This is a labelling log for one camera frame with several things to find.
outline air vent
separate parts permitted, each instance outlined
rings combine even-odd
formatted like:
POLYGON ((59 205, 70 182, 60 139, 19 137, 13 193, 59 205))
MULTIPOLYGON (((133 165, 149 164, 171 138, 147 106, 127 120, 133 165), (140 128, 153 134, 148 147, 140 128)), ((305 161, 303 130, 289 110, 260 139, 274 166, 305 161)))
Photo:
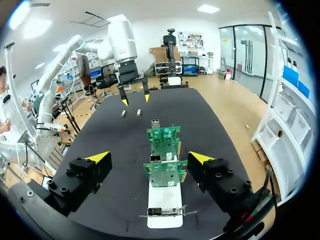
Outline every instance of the air vent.
POLYGON ((75 24, 83 24, 83 25, 87 25, 87 26, 91 26, 91 27, 95 27, 95 28, 101 28, 105 25, 110 24, 109 21, 105 20, 103 17, 100 17, 98 15, 95 15, 91 12, 84 12, 86 14, 85 20, 84 21, 70 21, 71 23, 75 23, 75 24))

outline man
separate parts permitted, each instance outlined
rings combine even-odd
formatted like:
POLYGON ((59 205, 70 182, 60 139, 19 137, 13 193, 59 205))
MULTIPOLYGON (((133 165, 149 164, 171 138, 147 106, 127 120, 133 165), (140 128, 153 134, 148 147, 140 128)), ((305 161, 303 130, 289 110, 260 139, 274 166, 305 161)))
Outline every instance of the man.
POLYGON ((88 58, 86 55, 78 54, 76 57, 76 64, 78 65, 80 79, 84 85, 85 95, 93 96, 97 99, 96 91, 91 85, 91 78, 90 78, 90 67, 88 63, 88 58))
MULTIPOLYGON (((7 70, 5 66, 0 67, 0 134, 1 140, 6 138, 8 142, 17 143, 23 141, 22 136, 26 131, 26 126, 22 121, 18 110, 14 104, 10 90, 6 88, 7 70)), ((24 100, 21 105, 28 111, 31 106, 24 100)))

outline black mat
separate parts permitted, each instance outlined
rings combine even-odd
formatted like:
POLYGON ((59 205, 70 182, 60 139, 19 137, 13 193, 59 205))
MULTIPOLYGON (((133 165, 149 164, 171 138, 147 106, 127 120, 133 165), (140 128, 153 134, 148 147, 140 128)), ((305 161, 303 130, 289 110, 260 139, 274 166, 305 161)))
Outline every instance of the black mat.
POLYGON ((150 158, 146 129, 152 119, 161 127, 181 126, 181 159, 189 151, 230 161, 231 168, 247 179, 246 170, 224 127, 202 96, 193 88, 155 90, 149 103, 142 92, 127 94, 129 107, 119 95, 108 97, 85 124, 69 148, 56 175, 64 174, 69 161, 110 151, 113 169, 97 194, 90 194, 69 218, 87 227, 118 236, 207 240, 222 233, 229 219, 208 193, 202 194, 188 173, 181 184, 182 204, 197 214, 183 217, 183 226, 150 229, 146 214, 149 180, 143 163, 150 158), (121 113, 126 110, 125 118, 121 113))

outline green circuit board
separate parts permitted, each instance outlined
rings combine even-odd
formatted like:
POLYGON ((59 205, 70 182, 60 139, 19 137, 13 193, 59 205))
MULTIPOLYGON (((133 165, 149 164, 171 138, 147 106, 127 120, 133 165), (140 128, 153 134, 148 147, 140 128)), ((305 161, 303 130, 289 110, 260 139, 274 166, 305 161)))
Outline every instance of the green circuit board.
POLYGON ((173 187, 186 178, 188 160, 143 164, 152 187, 173 187))
POLYGON ((147 129, 152 156, 161 156, 161 161, 171 161, 179 155, 180 126, 159 127, 147 129))

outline glass wall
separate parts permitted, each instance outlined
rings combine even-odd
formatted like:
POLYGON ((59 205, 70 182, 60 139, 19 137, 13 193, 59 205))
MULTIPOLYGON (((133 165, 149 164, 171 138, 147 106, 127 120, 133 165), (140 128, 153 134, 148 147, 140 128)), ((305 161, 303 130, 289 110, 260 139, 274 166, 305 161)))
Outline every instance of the glass wall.
MULTIPOLYGON (((219 29, 221 45, 221 69, 232 70, 234 80, 268 102, 276 74, 273 57, 275 41, 273 29, 266 25, 238 25, 219 29)), ((278 51, 279 69, 284 66, 278 51)))
POLYGON ((234 75, 235 65, 235 38, 233 27, 225 27, 220 31, 220 46, 221 46, 221 69, 227 71, 231 69, 231 76, 234 75))
POLYGON ((266 67, 266 43, 262 26, 236 26, 234 79, 260 96, 266 67))

